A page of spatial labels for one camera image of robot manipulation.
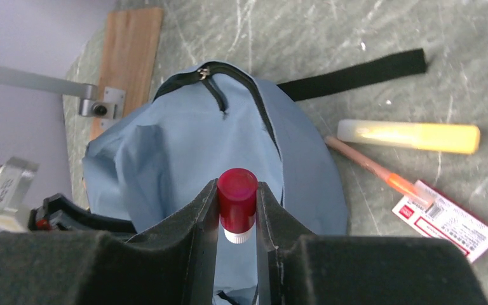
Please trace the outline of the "red white eraser box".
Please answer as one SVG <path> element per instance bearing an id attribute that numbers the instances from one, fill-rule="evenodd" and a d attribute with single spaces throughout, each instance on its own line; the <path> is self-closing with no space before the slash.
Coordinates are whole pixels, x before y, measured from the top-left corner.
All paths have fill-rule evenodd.
<path id="1" fill-rule="evenodd" d="M 435 197 L 434 204 L 423 209 L 404 196 L 392 209 L 398 218 L 426 238 L 450 241 L 470 263 L 488 251 L 487 224 L 427 183 L 416 185 Z"/>

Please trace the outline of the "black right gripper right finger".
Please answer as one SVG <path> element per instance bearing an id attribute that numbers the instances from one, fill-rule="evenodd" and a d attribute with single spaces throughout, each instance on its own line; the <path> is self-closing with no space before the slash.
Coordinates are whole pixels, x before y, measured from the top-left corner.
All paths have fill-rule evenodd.
<path id="1" fill-rule="evenodd" d="M 433 238 L 322 236 L 257 190 L 260 304 L 487 304 L 468 261 Z"/>

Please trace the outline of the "blue backpack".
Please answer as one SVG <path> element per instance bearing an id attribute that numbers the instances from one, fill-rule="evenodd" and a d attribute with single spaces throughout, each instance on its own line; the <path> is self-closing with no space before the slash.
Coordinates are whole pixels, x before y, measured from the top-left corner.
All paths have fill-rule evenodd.
<path id="1" fill-rule="evenodd" d="M 190 204 L 210 181 L 217 191 L 227 170 L 244 168 L 311 232 L 345 236 L 349 213 L 337 165 L 298 102 L 427 67 L 424 51 L 415 49 L 281 84 L 220 61 L 175 74 L 151 102 L 88 144 L 83 171 L 91 209 L 131 221 L 134 237 Z M 211 304 L 258 301 L 256 213 L 249 239 L 234 244 L 224 235 L 218 196 L 217 211 Z"/>

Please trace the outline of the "red cap glue bottle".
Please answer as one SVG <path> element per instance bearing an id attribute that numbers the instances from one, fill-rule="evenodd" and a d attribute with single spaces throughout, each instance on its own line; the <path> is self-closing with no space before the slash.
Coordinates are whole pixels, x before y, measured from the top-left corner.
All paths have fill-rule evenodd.
<path id="1" fill-rule="evenodd" d="M 232 168 L 217 181 L 220 222 L 227 240 L 246 242 L 255 224 L 258 180 L 244 168 Z"/>

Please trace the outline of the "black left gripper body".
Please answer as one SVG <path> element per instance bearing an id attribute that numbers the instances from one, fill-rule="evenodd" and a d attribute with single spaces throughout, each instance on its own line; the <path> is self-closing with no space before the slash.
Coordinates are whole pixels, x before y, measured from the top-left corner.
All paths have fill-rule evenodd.
<path id="1" fill-rule="evenodd" d="M 43 200 L 39 208 L 32 209 L 28 219 L 29 231 L 108 231 L 113 234 L 135 234 L 129 220 L 93 214 L 63 194 L 55 194 Z"/>

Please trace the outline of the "yellow highlighter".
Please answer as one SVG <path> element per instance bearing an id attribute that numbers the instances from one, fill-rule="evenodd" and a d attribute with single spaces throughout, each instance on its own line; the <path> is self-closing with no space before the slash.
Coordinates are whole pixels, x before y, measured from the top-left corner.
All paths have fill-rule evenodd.
<path id="1" fill-rule="evenodd" d="M 480 136 L 475 125 L 342 119 L 337 127 L 344 142 L 455 154 L 474 154 Z"/>

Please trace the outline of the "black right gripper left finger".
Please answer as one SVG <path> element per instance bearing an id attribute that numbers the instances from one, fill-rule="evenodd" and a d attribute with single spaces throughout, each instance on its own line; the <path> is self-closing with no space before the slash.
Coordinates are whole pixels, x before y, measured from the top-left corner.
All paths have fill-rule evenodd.
<path id="1" fill-rule="evenodd" d="M 217 191 L 122 241 L 106 231 L 0 233 L 0 304 L 211 304 Z"/>

